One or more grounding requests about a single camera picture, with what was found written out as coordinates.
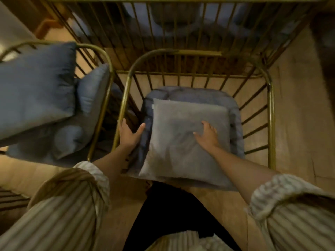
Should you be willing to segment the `person's right hand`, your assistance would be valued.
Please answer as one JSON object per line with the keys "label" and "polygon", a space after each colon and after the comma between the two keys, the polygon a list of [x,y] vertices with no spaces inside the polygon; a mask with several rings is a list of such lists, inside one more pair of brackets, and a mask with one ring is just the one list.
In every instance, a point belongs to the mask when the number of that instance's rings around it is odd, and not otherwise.
{"label": "person's right hand", "polygon": [[202,121],[203,142],[197,142],[206,152],[212,154],[216,148],[220,148],[217,130],[209,122]]}

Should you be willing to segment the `person's left hand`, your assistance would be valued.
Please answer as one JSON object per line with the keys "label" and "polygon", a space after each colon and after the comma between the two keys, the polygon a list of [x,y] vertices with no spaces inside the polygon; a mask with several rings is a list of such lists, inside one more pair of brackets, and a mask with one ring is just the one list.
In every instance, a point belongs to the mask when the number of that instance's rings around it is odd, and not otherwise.
{"label": "person's left hand", "polygon": [[137,138],[131,131],[127,124],[126,118],[123,118],[119,122],[119,135],[120,135],[120,146],[127,149],[129,152],[133,151],[136,145],[139,143],[140,138]]}

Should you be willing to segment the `grey square pillow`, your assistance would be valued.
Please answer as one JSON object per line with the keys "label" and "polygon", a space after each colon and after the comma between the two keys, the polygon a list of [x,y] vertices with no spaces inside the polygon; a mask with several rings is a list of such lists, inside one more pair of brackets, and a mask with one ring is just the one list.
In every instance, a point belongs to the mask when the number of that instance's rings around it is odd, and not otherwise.
{"label": "grey square pillow", "polygon": [[202,121],[218,131],[218,140],[230,152],[229,111],[224,106],[153,99],[153,124],[148,153],[139,172],[147,178],[182,178],[216,189],[235,191],[216,161],[197,143]]}

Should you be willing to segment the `person's left forearm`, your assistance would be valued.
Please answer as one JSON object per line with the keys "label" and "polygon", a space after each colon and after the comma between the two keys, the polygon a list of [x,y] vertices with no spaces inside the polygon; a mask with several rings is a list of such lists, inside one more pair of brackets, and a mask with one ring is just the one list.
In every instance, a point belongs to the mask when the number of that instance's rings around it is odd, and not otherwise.
{"label": "person's left forearm", "polygon": [[134,146],[131,146],[130,144],[120,144],[106,156],[95,160],[93,165],[102,171],[111,185],[121,174],[122,168],[126,164],[126,159],[133,149]]}

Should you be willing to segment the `person's right forearm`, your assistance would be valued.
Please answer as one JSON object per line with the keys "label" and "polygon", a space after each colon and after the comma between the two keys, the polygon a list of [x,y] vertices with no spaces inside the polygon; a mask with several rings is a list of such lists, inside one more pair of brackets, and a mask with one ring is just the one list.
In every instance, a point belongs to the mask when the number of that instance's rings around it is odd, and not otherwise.
{"label": "person's right forearm", "polygon": [[250,204],[256,189],[279,174],[278,171],[241,159],[218,146],[209,147],[208,153],[216,160],[247,204]]}

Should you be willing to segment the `blue quilted seat cushion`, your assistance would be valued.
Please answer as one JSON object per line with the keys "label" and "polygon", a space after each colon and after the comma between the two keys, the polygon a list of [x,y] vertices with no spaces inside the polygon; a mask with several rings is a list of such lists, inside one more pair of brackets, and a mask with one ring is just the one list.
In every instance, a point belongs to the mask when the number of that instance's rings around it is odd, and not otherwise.
{"label": "blue quilted seat cushion", "polygon": [[[75,79],[74,116],[43,127],[35,136],[9,145],[5,155],[17,160],[64,168],[86,161],[108,76],[108,64],[103,64],[83,78]],[[112,92],[122,96],[122,91],[114,83]]]}
{"label": "blue quilted seat cushion", "polygon": [[73,1],[73,29],[105,47],[219,50],[278,46],[297,25],[297,2]]}
{"label": "blue quilted seat cushion", "polygon": [[153,99],[171,100],[180,102],[190,102],[199,104],[224,106],[229,111],[230,119],[230,152],[242,159],[245,158],[243,130],[241,124],[241,115],[236,101],[226,92],[214,89],[200,89],[190,87],[165,86],[151,91],[144,99],[141,115],[141,122],[145,123],[140,143],[131,156],[131,160],[125,174],[129,177],[146,179],[152,181],[169,182],[170,184],[180,186],[193,186],[202,188],[216,189],[214,186],[194,180],[182,178],[147,178],[140,177],[139,172],[144,164],[148,153],[153,124]]}

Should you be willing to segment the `black trousers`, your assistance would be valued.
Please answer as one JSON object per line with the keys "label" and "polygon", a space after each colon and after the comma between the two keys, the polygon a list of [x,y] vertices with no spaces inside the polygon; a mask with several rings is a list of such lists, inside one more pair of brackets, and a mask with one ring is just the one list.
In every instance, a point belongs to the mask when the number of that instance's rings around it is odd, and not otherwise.
{"label": "black trousers", "polygon": [[224,226],[191,193],[153,182],[125,241],[123,251],[187,250],[198,240],[217,236],[224,248],[241,251]]}

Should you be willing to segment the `blue square pillow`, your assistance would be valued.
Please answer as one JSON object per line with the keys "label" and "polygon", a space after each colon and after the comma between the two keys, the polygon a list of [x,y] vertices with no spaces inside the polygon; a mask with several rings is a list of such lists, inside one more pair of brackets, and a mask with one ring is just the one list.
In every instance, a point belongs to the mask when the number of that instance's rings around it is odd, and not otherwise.
{"label": "blue square pillow", "polygon": [[43,46],[0,64],[0,147],[43,136],[74,115],[76,47]]}

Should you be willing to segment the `striped beige shirt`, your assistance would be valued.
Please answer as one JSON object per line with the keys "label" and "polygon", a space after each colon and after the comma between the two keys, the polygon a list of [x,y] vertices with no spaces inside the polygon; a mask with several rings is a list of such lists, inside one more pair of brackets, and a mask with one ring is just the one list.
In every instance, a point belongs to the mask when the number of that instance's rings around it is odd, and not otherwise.
{"label": "striped beige shirt", "polygon": [[[0,251],[93,251],[109,205],[107,177],[84,161],[39,188]],[[247,209],[270,251],[335,251],[335,196],[289,174],[253,192]]]}

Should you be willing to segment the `wooden furniture piece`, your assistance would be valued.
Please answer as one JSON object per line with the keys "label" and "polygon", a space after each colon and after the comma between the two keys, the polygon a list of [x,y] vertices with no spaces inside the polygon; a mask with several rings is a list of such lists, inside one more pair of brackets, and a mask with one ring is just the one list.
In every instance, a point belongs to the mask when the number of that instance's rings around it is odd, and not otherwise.
{"label": "wooden furniture piece", "polygon": [[46,0],[0,0],[2,4],[38,39],[52,28],[63,25]]}

